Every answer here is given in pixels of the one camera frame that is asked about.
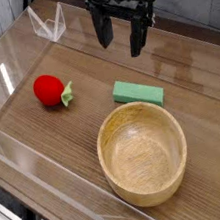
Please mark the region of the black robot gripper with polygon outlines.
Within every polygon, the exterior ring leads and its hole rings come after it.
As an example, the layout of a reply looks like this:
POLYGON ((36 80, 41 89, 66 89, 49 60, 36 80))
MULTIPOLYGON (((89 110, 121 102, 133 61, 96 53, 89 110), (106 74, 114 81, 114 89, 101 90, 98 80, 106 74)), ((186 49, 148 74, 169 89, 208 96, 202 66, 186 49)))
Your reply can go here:
POLYGON ((155 1, 86 0, 87 9, 91 13, 94 29, 102 47, 107 48, 114 36, 111 16, 125 19, 131 21, 131 56, 138 57, 146 44, 147 28, 155 23, 153 12, 155 1))

